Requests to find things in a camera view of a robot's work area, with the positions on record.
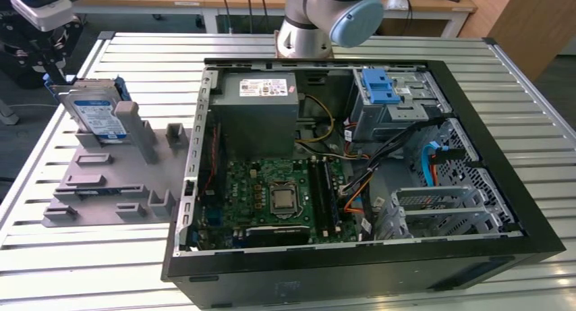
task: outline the wooden desk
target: wooden desk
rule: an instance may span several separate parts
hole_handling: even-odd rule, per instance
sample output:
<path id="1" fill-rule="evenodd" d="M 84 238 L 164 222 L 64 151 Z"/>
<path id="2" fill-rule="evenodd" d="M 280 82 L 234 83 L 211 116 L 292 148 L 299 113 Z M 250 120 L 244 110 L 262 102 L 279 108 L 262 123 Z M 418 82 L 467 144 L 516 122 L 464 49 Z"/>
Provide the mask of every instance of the wooden desk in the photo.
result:
<path id="1" fill-rule="evenodd" d="M 248 0 L 227 0 L 231 15 L 248 15 Z M 286 0 L 266 0 L 268 15 L 284 16 Z M 459 35 L 470 13 L 476 11 L 471 0 L 454 3 L 447 0 L 411 0 L 416 20 L 447 20 L 442 36 Z M 264 15 L 262 0 L 252 0 L 254 15 Z M 224 0 L 82 0 L 75 4 L 76 13 L 144 13 L 200 14 L 204 16 L 207 32 L 218 33 L 216 17 L 226 15 Z M 404 19 L 407 11 L 387 10 L 386 18 Z"/>

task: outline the aluminum table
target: aluminum table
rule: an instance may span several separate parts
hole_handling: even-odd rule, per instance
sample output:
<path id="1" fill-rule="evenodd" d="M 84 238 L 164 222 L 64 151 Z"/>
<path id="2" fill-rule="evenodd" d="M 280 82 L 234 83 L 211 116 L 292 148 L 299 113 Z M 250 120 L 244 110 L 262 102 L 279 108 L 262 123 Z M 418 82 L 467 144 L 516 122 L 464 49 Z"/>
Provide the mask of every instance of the aluminum table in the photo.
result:
<path id="1" fill-rule="evenodd" d="M 380 37 L 334 52 L 339 58 L 447 62 L 567 251 L 464 291 L 274 310 L 575 310 L 576 133 L 499 46 L 479 39 Z M 274 55 L 271 35 L 118 33 L 98 40 L 79 76 L 120 74 L 154 127 L 168 122 L 191 126 L 204 57 Z M 79 144 L 75 130 L 60 106 L 0 206 L 2 310 L 195 310 L 176 287 L 159 279 L 168 224 L 52 229 L 40 224 Z"/>

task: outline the cable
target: cable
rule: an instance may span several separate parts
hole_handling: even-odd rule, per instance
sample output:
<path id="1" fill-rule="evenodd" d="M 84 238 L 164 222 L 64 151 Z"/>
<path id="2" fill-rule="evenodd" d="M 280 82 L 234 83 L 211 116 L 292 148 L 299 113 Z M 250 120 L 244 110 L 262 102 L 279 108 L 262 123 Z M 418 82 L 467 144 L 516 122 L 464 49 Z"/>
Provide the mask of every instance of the cable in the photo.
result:
<path id="1" fill-rule="evenodd" d="M 431 165 L 431 173 L 432 173 L 434 185 L 438 186 L 439 185 L 439 174 L 436 172 L 436 165 Z"/>
<path id="2" fill-rule="evenodd" d="M 436 141 L 431 141 L 431 143 L 424 146 L 423 155 L 420 157 L 420 162 L 423 164 L 424 180 L 426 180 L 426 183 L 430 187 L 434 187 L 435 182 L 434 182 L 434 178 L 432 178 L 432 174 L 431 174 L 431 163 L 428 160 L 428 151 L 434 150 L 434 152 L 436 152 L 436 150 L 439 150 L 439 149 L 442 151 L 447 151 L 448 146 L 440 146 Z"/>
<path id="3" fill-rule="evenodd" d="M 374 175 L 371 175 L 367 179 L 367 181 L 362 184 L 360 188 L 356 190 L 355 194 L 352 195 L 351 199 L 348 200 L 348 203 L 344 206 L 344 212 L 363 212 L 359 209 L 350 208 L 352 205 L 352 201 L 356 199 L 356 197 L 360 195 L 363 189 L 367 187 L 370 181 L 372 180 Z"/>
<path id="4" fill-rule="evenodd" d="M 346 155 L 347 157 L 351 157 L 351 158 L 359 158 L 359 155 L 358 155 L 358 154 L 351 154 L 351 153 L 348 152 L 348 149 L 350 149 L 350 147 L 351 147 L 351 144 L 352 144 L 352 142 L 350 142 L 350 141 L 346 142 L 346 145 L 344 145 L 344 155 Z M 362 155 L 362 158 L 363 158 L 363 159 L 370 159 L 370 156 L 368 156 L 367 154 L 364 154 L 364 155 Z"/>
<path id="5" fill-rule="evenodd" d="M 432 125 L 438 125 L 446 121 L 446 117 L 435 117 L 428 121 L 415 122 L 411 124 L 402 132 L 399 132 L 395 136 L 392 136 L 383 144 L 383 146 L 376 150 L 375 154 L 368 160 L 367 163 L 367 171 L 358 177 L 348 185 L 342 189 L 347 192 L 358 183 L 363 181 L 363 179 L 372 175 L 374 171 L 378 169 L 380 165 L 380 160 L 388 156 L 388 154 L 394 153 L 396 150 L 403 148 L 406 141 L 408 141 L 412 134 L 419 131 L 422 128 L 431 127 Z"/>
<path id="6" fill-rule="evenodd" d="M 406 25 L 404 25 L 404 31 L 403 31 L 403 36 L 406 35 L 406 33 L 408 32 L 408 28 L 411 26 L 412 20 L 415 18 L 415 13 L 412 11 L 412 3 L 411 0 L 406 0 L 408 2 L 408 15 L 406 16 Z"/>
<path id="7" fill-rule="evenodd" d="M 202 192 L 202 196 L 207 193 L 208 185 L 212 182 L 212 178 L 214 178 L 215 172 L 216 172 L 216 138 L 218 138 L 216 129 L 218 129 L 218 127 L 215 127 L 215 131 L 212 133 L 212 168 L 210 170 L 210 177 L 208 177 L 207 184 L 204 185 L 204 191 Z"/>
<path id="8" fill-rule="evenodd" d="M 227 0 L 224 0 L 224 6 L 226 6 L 226 16 L 228 18 L 228 33 L 232 34 L 231 8 L 228 6 Z"/>
<path id="9" fill-rule="evenodd" d="M 54 105 L 54 104 L 15 104 L 15 105 L 8 105 L 8 107 L 58 107 L 58 105 Z"/>
<path id="10" fill-rule="evenodd" d="M 267 1 L 262 0 L 262 6 L 264 7 L 264 19 L 267 22 L 267 33 L 271 31 L 271 23 L 268 22 L 268 8 L 267 8 Z"/>
<path id="11" fill-rule="evenodd" d="M 328 117 L 331 118 L 331 129 L 328 130 L 328 132 L 326 133 L 326 135 L 322 136 L 322 137 L 312 138 L 312 139 L 296 139 L 298 143 L 303 143 L 303 142 L 319 142 L 319 141 L 327 139 L 327 137 L 330 137 L 330 135 L 332 134 L 332 131 L 334 131 L 334 118 L 332 118 L 332 113 L 328 110 L 328 107 L 326 107 L 326 105 L 320 102 L 320 100 L 318 98 L 315 98 L 312 95 L 307 95 L 306 97 L 310 98 L 310 99 L 312 99 L 316 102 L 316 104 L 319 104 L 320 107 L 324 109 L 326 114 L 328 114 Z"/>
<path id="12" fill-rule="evenodd" d="M 254 27 L 252 27 L 252 0 L 248 0 L 248 11 L 251 13 L 251 34 L 254 34 Z"/>
<path id="13" fill-rule="evenodd" d="M 312 149 L 310 146 L 307 146 L 307 145 L 303 144 L 302 142 L 296 142 L 296 144 L 298 144 L 300 147 L 303 147 L 304 150 L 306 150 L 307 152 L 310 152 L 311 154 L 318 154 L 319 156 L 331 156 L 331 157 L 338 157 L 338 158 L 340 158 L 340 159 L 346 159 L 347 161 L 355 161 L 355 160 L 358 159 L 358 158 L 351 158 L 351 157 L 342 156 L 342 155 L 339 155 L 339 154 L 328 154 L 327 152 L 316 151 L 315 149 Z"/>

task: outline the power cable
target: power cable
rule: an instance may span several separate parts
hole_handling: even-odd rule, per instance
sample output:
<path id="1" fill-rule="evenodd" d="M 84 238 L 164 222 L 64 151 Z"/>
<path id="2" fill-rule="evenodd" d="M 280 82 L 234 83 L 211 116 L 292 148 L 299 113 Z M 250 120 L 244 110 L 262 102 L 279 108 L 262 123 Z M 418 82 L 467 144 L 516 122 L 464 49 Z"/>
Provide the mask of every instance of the power cable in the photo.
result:
<path id="1" fill-rule="evenodd" d="M 248 0 L 248 12 L 251 13 L 251 34 L 254 34 L 254 24 L 252 24 L 252 0 Z"/>
<path id="2" fill-rule="evenodd" d="M 412 11 L 412 3 L 411 0 L 406 0 L 408 2 L 408 14 L 406 16 L 406 25 L 404 25 L 404 31 L 403 31 L 403 36 L 406 35 L 406 33 L 408 32 L 408 28 L 412 24 L 412 20 L 415 18 L 415 12 Z"/>
<path id="3" fill-rule="evenodd" d="M 226 6 L 226 16 L 228 18 L 228 33 L 232 34 L 231 8 L 228 6 L 227 0 L 224 0 L 224 6 Z"/>
<path id="4" fill-rule="evenodd" d="M 271 31 L 271 23 L 268 22 L 268 8 L 267 8 L 267 1 L 262 0 L 262 6 L 264 7 L 264 19 L 267 22 L 267 33 Z"/>

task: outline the yellow wire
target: yellow wire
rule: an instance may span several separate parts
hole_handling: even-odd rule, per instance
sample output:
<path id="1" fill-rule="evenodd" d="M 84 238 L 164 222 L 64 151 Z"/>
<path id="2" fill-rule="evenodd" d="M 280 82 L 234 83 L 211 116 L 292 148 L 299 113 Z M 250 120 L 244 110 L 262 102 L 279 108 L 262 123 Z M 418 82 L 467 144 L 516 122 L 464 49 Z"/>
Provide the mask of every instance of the yellow wire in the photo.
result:
<path id="1" fill-rule="evenodd" d="M 328 130 L 328 132 L 326 133 L 324 136 L 318 137 L 318 138 L 312 138 L 312 139 L 296 139 L 296 142 L 319 142 L 324 139 L 327 139 L 327 137 L 330 137 L 330 135 L 332 134 L 334 131 L 334 118 L 332 118 L 332 113 L 328 110 L 328 107 L 326 107 L 326 105 L 319 101 L 318 98 L 315 98 L 312 95 L 307 95 L 306 97 L 310 97 L 324 109 L 326 114 L 328 114 L 330 118 L 331 118 L 331 129 Z"/>

